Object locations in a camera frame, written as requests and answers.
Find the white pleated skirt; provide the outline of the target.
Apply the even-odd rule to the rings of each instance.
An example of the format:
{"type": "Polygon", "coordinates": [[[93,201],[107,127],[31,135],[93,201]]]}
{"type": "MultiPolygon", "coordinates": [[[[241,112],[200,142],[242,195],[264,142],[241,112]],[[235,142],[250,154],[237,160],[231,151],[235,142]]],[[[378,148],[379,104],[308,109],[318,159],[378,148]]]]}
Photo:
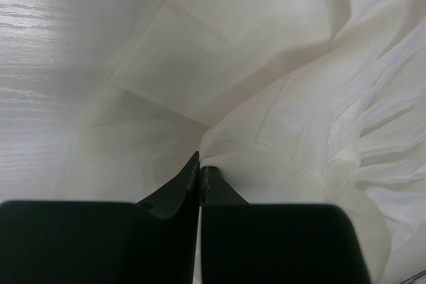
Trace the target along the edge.
{"type": "Polygon", "coordinates": [[[425,223],[425,0],[166,0],[59,194],[136,201],[195,152],[249,202],[341,207],[380,282],[425,223]]]}

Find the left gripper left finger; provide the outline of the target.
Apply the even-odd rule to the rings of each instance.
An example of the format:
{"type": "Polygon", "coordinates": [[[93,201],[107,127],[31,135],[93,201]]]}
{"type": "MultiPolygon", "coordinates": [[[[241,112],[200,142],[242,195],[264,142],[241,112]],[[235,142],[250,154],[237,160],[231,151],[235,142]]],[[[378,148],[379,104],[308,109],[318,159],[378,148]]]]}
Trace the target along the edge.
{"type": "Polygon", "coordinates": [[[136,203],[1,204],[2,283],[191,283],[199,155],[136,203]]]}

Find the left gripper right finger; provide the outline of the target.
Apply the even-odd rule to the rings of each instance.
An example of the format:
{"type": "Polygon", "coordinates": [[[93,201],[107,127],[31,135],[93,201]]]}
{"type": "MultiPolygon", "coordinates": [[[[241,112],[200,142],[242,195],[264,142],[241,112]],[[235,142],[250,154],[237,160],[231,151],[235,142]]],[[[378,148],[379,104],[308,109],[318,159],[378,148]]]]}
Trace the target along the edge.
{"type": "Polygon", "coordinates": [[[346,214],[323,204],[249,204],[219,169],[200,173],[203,283],[370,283],[346,214]]]}

